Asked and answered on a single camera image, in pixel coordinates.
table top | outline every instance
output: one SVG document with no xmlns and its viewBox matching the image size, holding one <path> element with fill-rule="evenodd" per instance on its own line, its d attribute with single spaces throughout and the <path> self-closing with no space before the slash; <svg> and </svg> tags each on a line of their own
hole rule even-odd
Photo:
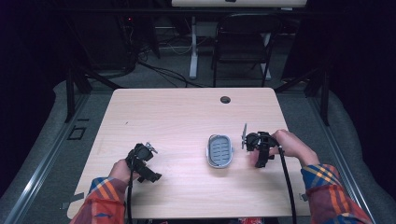
<svg viewBox="0 0 396 224">
<path fill-rule="evenodd" d="M 173 7 L 305 7 L 306 0 L 172 0 Z"/>
<path fill-rule="evenodd" d="M 230 98 L 224 104 L 220 98 Z M 92 180 L 107 176 L 115 161 L 137 143 L 150 142 L 158 154 L 148 168 L 163 176 L 155 183 L 134 182 L 133 218 L 211 218 L 291 216 L 279 156 L 257 169 L 241 149 L 241 135 L 287 129 L 276 95 L 269 88 L 190 88 L 116 90 L 93 143 L 76 194 L 87 196 Z M 212 134 L 230 137 L 233 160 L 211 167 L 206 146 Z M 286 158 L 298 216 L 309 216 L 300 199 L 300 163 Z M 72 218 L 83 200 L 70 204 Z"/>
</svg>

plaid sleeve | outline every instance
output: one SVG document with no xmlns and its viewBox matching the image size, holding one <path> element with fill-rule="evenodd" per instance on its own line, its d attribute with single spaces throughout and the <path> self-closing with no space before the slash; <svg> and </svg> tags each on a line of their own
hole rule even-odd
<svg viewBox="0 0 396 224">
<path fill-rule="evenodd" d="M 337 169 L 328 164 L 305 166 L 301 173 L 311 210 L 311 223 L 373 223 L 345 193 Z"/>
<path fill-rule="evenodd" d="M 123 223 L 126 187 L 126 183 L 116 178 L 95 178 L 90 194 L 70 224 Z"/>
</svg>

chair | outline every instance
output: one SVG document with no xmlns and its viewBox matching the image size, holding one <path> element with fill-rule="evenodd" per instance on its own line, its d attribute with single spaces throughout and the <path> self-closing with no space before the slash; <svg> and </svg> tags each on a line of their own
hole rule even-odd
<svg viewBox="0 0 396 224">
<path fill-rule="evenodd" d="M 281 27 L 280 18 L 269 14 L 231 14 L 222 18 L 216 29 L 211 65 L 214 72 L 213 87 L 216 87 L 217 79 L 230 79 L 217 78 L 217 63 L 253 63 L 252 69 L 257 63 L 266 63 L 261 78 L 263 87 L 274 37 Z M 270 35 L 267 44 L 264 44 L 264 34 Z"/>
</svg>

gray soap holder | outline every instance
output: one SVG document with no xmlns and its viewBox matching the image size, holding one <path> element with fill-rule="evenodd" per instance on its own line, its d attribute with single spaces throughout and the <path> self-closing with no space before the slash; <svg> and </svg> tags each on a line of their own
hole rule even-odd
<svg viewBox="0 0 396 224">
<path fill-rule="evenodd" d="M 227 135 L 210 136 L 206 148 L 207 162 L 215 168 L 227 167 L 233 159 L 233 147 Z"/>
</svg>

wooden table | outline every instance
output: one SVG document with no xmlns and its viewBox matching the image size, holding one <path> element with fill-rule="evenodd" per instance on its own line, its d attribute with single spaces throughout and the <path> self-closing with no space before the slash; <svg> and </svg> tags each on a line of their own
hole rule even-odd
<svg viewBox="0 0 396 224">
<path fill-rule="evenodd" d="M 224 104 L 222 96 L 230 97 Z M 135 182 L 134 218 L 212 218 L 291 216 L 290 199 L 280 158 L 257 169 L 241 149 L 247 133 L 287 129 L 276 95 L 267 88 L 117 90 L 108 105 L 76 194 L 88 193 L 97 176 L 107 176 L 115 161 L 135 144 L 147 141 L 158 150 L 148 167 L 162 178 Z M 212 134 L 230 137 L 233 160 L 225 169 L 207 163 L 205 149 Z M 304 182 L 300 163 L 286 158 L 297 215 L 308 216 L 300 199 Z M 71 203 L 72 218 L 83 200 Z"/>
</svg>

